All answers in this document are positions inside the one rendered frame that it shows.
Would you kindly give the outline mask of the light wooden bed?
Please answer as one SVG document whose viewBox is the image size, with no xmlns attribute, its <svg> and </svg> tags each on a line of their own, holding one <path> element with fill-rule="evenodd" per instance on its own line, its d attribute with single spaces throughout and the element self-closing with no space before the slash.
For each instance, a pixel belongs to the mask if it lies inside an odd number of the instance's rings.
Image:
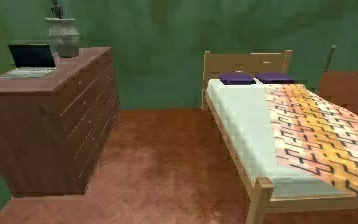
<svg viewBox="0 0 358 224">
<path fill-rule="evenodd" d="M 269 213 L 358 209 L 356 195 L 277 162 L 266 84 L 255 75 L 287 74 L 291 57 L 289 50 L 204 55 L 202 107 L 211 111 L 249 196 L 245 224 L 264 224 Z M 249 74 L 255 84 L 224 85 L 220 73 Z"/>
</svg>

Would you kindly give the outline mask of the purple pillow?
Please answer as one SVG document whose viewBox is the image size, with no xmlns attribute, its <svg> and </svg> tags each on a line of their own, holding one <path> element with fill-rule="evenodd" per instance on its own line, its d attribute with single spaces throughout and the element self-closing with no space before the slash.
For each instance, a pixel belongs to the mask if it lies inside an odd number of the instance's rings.
<svg viewBox="0 0 358 224">
<path fill-rule="evenodd" d="M 251 85 L 255 80 L 245 73 L 220 73 L 219 80 L 224 85 Z"/>
<path fill-rule="evenodd" d="M 259 73 L 255 77 L 264 84 L 294 84 L 295 80 L 284 73 Z"/>
</svg>

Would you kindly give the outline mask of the grey stone plant pot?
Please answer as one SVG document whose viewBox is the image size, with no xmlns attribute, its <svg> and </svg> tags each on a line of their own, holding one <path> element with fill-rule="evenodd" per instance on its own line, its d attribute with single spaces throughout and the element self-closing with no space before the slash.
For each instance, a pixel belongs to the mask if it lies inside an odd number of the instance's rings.
<svg viewBox="0 0 358 224">
<path fill-rule="evenodd" d="M 79 55 L 80 35 L 74 19 L 46 18 L 48 37 L 53 53 L 61 58 Z"/>
</svg>

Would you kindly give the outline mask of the brown wooden chest of drawers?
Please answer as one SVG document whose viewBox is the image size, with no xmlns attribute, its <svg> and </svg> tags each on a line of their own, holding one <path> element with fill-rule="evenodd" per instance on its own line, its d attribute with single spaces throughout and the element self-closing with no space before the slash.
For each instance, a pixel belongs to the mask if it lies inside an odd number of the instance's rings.
<svg viewBox="0 0 358 224">
<path fill-rule="evenodd" d="M 120 111 L 109 47 L 0 78 L 0 174 L 15 197 L 83 194 Z"/>
</svg>

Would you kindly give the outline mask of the orange patterned blanket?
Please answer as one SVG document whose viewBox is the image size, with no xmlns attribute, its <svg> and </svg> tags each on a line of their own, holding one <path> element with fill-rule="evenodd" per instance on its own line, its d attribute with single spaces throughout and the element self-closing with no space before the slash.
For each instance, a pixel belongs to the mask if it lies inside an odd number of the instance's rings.
<svg viewBox="0 0 358 224">
<path fill-rule="evenodd" d="M 358 198 L 358 115 L 302 84 L 266 84 L 277 162 Z"/>
</svg>

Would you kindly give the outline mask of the silver laptop with black screen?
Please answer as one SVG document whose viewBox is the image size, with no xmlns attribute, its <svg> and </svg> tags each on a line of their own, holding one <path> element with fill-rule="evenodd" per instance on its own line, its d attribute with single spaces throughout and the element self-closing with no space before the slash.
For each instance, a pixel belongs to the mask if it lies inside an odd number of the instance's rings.
<svg viewBox="0 0 358 224">
<path fill-rule="evenodd" d="M 15 68 L 0 75 L 0 79 L 40 78 L 56 70 L 49 44 L 9 44 Z"/>
</svg>

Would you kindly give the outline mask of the dark small house plant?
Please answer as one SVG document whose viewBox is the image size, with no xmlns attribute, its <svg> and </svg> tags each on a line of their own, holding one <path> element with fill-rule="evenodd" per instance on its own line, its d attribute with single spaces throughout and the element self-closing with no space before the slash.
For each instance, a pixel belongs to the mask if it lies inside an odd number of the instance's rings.
<svg viewBox="0 0 358 224">
<path fill-rule="evenodd" d="M 58 4 L 58 0 L 51 0 L 53 7 L 51 8 L 51 12 L 54 18 L 62 19 L 63 18 L 63 9 Z"/>
</svg>

